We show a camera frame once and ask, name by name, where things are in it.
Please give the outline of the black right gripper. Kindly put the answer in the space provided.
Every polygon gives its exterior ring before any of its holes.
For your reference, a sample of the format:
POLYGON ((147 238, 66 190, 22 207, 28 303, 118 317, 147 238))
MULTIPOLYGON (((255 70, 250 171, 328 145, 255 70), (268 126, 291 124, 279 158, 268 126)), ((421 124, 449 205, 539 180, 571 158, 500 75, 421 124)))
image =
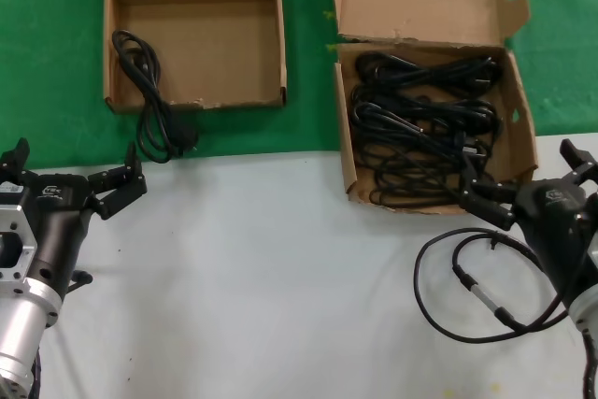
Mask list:
POLYGON ((560 145, 570 167, 562 179, 524 185, 483 179, 471 162, 463 163, 459 206, 485 222, 508 231, 516 223, 565 307, 597 284, 597 265, 589 247, 597 235, 597 195, 582 185, 598 182, 597 162, 570 139, 560 145), (513 205, 513 212, 505 205, 513 205))

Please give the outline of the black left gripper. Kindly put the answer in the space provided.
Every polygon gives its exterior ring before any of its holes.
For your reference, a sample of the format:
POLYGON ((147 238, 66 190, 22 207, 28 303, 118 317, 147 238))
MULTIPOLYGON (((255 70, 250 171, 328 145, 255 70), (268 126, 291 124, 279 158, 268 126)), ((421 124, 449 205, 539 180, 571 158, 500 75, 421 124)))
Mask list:
POLYGON ((24 168, 29 154, 29 143, 22 137, 0 160, 1 183, 24 188, 21 274, 64 297, 94 211, 103 220, 110 219, 146 194, 147 183, 134 142, 122 166, 87 178, 29 172, 24 168))

